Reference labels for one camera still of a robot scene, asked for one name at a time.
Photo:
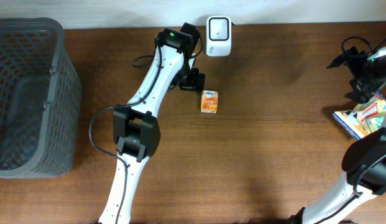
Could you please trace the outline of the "orange tissue pack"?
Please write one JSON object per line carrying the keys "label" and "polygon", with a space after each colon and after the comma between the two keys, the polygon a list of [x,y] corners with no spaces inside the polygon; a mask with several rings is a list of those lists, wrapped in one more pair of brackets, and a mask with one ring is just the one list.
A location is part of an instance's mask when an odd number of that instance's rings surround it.
{"label": "orange tissue pack", "polygon": [[201,96],[201,112],[216,114],[218,110],[218,92],[203,90]]}

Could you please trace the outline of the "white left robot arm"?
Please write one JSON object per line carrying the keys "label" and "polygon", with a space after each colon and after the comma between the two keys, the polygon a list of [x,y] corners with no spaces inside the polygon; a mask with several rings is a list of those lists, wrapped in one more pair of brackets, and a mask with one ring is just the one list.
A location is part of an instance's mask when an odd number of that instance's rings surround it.
{"label": "white left robot arm", "polygon": [[131,207],[144,166],[159,145],[157,119],[167,91],[179,87],[201,93],[205,75],[195,68],[196,45],[202,43],[197,28],[184,23],[180,30],[166,28],[155,37],[152,64],[135,95],[113,111],[113,139],[117,160],[108,201],[99,223],[129,223]]}

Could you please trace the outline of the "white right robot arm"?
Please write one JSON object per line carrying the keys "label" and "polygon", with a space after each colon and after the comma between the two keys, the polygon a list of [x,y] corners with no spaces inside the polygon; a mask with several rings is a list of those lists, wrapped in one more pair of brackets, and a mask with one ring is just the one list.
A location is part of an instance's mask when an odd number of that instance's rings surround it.
{"label": "white right robot arm", "polygon": [[[353,79],[346,98],[368,103],[386,85],[386,38],[369,52],[342,48],[329,65],[345,64]],[[342,174],[314,204],[303,207],[288,223],[340,223],[363,203],[386,193],[386,112],[380,128],[354,142],[346,151]]]}

